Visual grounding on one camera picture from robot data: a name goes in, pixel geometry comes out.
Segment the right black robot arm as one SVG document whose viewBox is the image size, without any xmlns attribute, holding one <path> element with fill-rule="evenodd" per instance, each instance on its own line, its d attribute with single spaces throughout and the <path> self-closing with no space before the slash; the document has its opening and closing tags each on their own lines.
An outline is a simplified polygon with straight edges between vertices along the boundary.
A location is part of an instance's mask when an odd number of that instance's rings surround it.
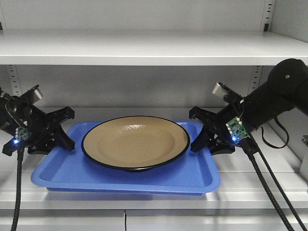
<svg viewBox="0 0 308 231">
<path fill-rule="evenodd" d="M 221 82 L 215 84 L 212 92 L 227 106 L 218 113 L 197 106 L 189 111 L 191 119 L 203 124 L 198 137 L 191 143 L 191 151 L 196 153 L 208 147 L 212 155 L 231 154 L 240 147 L 246 154 L 255 154 L 257 146 L 252 138 L 234 134 L 230 122 L 240 120 L 245 131 L 250 133 L 293 108 L 307 114 L 308 68 L 302 60 L 286 59 L 274 66 L 265 83 L 245 97 Z"/>
</svg>

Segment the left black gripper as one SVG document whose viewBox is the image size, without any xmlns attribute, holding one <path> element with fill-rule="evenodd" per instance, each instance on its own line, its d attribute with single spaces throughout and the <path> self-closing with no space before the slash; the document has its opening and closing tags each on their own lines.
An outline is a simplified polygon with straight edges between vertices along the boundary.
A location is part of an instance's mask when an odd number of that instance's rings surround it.
<svg viewBox="0 0 308 231">
<path fill-rule="evenodd" d="M 17 96 L 1 97 L 1 130 L 12 136 L 4 144 L 2 152 L 12 155 L 18 149 L 28 148 L 28 153 L 36 151 L 48 153 L 57 144 L 73 151 L 75 142 L 64 132 L 61 123 L 75 118 L 75 111 L 70 107 L 45 113 L 29 100 Z M 25 127 L 31 132 L 27 140 L 15 139 L 15 129 Z"/>
</svg>

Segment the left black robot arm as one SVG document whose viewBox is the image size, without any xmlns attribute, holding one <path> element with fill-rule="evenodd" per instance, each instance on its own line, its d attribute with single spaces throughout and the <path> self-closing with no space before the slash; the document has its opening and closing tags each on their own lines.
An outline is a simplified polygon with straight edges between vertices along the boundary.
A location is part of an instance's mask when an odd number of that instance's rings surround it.
<svg viewBox="0 0 308 231">
<path fill-rule="evenodd" d="M 42 98 L 39 85 L 21 96 L 0 91 L 0 129 L 13 138 L 4 144 L 2 152 L 11 156 L 22 142 L 29 154 L 48 154 L 55 146 L 72 151 L 75 142 L 69 138 L 61 123 L 75 117 L 70 107 L 46 113 L 34 103 Z"/>
</svg>

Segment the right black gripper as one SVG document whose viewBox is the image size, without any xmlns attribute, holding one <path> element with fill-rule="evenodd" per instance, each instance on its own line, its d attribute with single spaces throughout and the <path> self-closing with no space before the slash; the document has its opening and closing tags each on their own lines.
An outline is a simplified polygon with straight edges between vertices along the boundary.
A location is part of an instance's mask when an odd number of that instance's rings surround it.
<svg viewBox="0 0 308 231">
<path fill-rule="evenodd" d="M 227 122 L 240 115 L 239 101 L 233 101 L 218 113 L 194 106 L 189 111 L 189 119 L 203 123 L 197 138 L 191 143 L 191 151 L 196 153 L 208 147 L 211 154 L 232 154 L 236 144 L 227 129 Z"/>
</svg>

